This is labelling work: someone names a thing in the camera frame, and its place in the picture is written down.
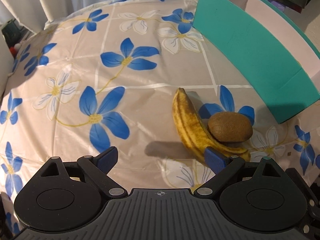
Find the yellow flower center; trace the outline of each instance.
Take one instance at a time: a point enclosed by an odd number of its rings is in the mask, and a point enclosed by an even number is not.
[[[51,94],[52,94],[53,96],[59,95],[59,94],[60,94],[60,87],[54,86],[53,89],[52,89],[52,91],[51,91]]]
[[[271,155],[274,153],[273,151],[273,147],[268,147],[267,149],[264,150],[266,153],[268,153],[268,155]]]
[[[123,66],[127,66],[130,62],[132,61],[132,57],[126,57],[122,62],[121,62],[121,64],[123,65]]]
[[[302,140],[298,140],[298,142],[302,145],[302,147],[305,149],[308,146],[308,143]]]
[[[186,37],[186,35],[185,34],[178,34],[176,37],[179,39],[183,39]]]
[[[11,174],[11,175],[14,174],[14,170],[13,170],[13,167],[11,165],[8,165],[7,168],[8,168],[8,173],[9,174]]]
[[[197,188],[199,188],[202,184],[196,184],[194,187],[191,187],[191,192],[193,193]]]
[[[102,114],[91,114],[91,115],[89,116],[89,121],[88,121],[88,123],[92,123],[92,124],[94,124],[94,123],[100,123],[101,120],[102,120]]]

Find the black gripper base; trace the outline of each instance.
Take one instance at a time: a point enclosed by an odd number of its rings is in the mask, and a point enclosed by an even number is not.
[[[296,229],[274,234],[247,231],[229,222],[214,201],[192,196],[188,189],[134,189],[110,200],[90,224],[65,233],[30,228],[16,240],[307,240]]]

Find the overripe banana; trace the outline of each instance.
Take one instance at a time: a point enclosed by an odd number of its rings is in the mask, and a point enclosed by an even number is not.
[[[246,161],[250,160],[250,154],[245,148],[227,147],[215,140],[204,127],[190,98],[183,88],[178,88],[173,98],[172,114],[174,124],[183,145],[190,150],[196,158],[204,163],[204,150],[211,146],[225,156],[239,155]]]

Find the red object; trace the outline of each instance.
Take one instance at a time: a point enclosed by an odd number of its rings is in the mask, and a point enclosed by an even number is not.
[[[16,58],[16,55],[17,55],[18,52],[15,50],[15,48],[14,48],[14,47],[11,47],[9,50],[10,50],[12,56],[13,56],[14,58]]]

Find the screw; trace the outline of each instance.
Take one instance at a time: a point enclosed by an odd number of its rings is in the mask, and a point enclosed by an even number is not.
[[[113,196],[120,196],[123,193],[124,193],[124,190],[122,188],[119,188],[119,187],[114,187],[114,188],[109,190],[109,194],[113,195]]]
[[[201,187],[200,189],[197,190],[198,194],[200,195],[210,195],[212,194],[212,189],[208,188],[208,187]]]
[[[305,234],[307,234],[307,233],[309,233],[309,231],[310,231],[309,226],[308,226],[308,225],[305,225],[305,226],[303,227],[303,232],[304,232]]]

